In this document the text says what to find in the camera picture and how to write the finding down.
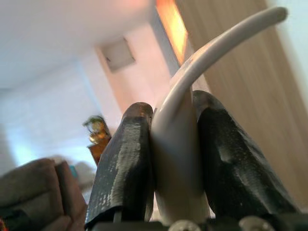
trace orange light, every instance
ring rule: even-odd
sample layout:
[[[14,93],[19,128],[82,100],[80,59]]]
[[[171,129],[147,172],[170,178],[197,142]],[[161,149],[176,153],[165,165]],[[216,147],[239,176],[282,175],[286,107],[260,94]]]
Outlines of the orange light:
[[[156,7],[178,62],[183,64],[187,31],[178,8],[174,0],[157,0]]]

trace ceiling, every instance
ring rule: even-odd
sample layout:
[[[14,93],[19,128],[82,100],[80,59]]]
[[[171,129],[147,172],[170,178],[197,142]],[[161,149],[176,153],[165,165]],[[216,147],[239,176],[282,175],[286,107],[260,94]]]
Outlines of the ceiling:
[[[0,89],[63,65],[148,19],[152,0],[0,0]]]

